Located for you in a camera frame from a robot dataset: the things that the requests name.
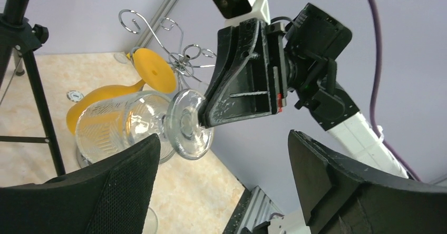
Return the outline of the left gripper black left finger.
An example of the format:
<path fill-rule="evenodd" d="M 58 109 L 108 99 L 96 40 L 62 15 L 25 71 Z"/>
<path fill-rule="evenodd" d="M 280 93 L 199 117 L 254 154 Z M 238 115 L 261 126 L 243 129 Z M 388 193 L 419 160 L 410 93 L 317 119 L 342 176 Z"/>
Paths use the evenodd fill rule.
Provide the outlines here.
<path fill-rule="evenodd" d="M 1 233 L 142 233 L 161 143 L 128 149 L 42 184 L 1 188 Z"/>

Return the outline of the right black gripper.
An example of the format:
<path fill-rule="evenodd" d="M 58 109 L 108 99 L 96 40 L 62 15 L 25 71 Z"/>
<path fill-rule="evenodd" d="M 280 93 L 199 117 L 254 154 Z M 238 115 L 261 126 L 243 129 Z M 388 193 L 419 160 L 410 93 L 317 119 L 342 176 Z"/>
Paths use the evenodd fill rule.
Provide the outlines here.
<path fill-rule="evenodd" d="M 277 114 L 288 91 L 347 96 L 337 57 L 352 32 L 312 3 L 268 25 L 252 18 L 217 33 L 217 58 L 198 119 L 206 128 Z"/>

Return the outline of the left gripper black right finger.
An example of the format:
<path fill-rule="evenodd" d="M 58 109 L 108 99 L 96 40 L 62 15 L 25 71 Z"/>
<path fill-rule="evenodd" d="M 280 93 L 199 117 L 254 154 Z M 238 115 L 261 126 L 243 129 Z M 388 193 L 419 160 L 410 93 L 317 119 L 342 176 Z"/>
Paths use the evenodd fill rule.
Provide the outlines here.
<path fill-rule="evenodd" d="M 311 233 L 446 233 L 446 187 L 370 167 L 299 131 L 288 152 Z"/>

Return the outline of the clear glass with clips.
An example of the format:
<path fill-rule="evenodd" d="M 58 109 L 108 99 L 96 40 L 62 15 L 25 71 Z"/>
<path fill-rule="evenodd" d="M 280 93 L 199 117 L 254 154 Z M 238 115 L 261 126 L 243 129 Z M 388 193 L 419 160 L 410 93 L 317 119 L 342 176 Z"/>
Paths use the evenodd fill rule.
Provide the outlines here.
<path fill-rule="evenodd" d="M 183 89 L 173 98 L 141 91 L 95 102 L 77 121 L 76 146 L 86 161 L 95 163 L 155 134 L 160 140 L 160 164 L 175 153 L 198 160 L 210 150 L 215 134 L 199 123 L 204 102 L 204 95 L 194 89 Z"/>

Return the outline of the orange plastic wine glass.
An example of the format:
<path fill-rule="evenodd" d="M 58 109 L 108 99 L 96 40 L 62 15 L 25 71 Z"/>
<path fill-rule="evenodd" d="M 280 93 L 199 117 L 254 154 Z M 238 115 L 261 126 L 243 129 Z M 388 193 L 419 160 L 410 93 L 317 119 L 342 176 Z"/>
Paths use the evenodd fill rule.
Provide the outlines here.
<path fill-rule="evenodd" d="M 102 86 L 85 95 L 67 112 L 66 125 L 72 134 L 75 133 L 76 124 L 82 112 L 95 102 L 135 93 L 144 85 L 161 93 L 172 93 L 176 89 L 174 72 L 158 53 L 148 48 L 138 48 L 131 57 L 140 80 L 129 86 L 118 84 Z"/>

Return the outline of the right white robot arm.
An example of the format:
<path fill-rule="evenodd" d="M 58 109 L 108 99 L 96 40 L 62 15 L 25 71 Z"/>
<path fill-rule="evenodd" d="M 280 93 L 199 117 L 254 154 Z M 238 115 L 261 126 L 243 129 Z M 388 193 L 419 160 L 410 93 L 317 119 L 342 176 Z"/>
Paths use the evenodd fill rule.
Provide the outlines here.
<path fill-rule="evenodd" d="M 217 38 L 215 69 L 198 113 L 202 126 L 277 114 L 295 92 L 295 108 L 306 108 L 351 158 L 410 176 L 376 134 L 379 127 L 367 122 L 336 81 L 336 59 L 352 39 L 337 19 L 309 3 L 287 25 L 251 18 L 220 29 Z"/>

